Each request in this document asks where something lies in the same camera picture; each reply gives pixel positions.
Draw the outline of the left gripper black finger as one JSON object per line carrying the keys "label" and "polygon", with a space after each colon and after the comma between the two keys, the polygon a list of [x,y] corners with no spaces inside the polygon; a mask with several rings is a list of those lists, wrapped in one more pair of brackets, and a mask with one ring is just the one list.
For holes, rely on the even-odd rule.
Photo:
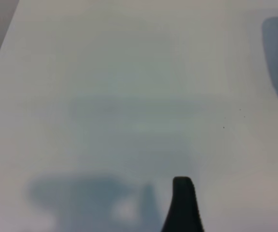
{"label": "left gripper black finger", "polygon": [[172,199],[163,232],[203,232],[195,187],[186,176],[173,178]]}

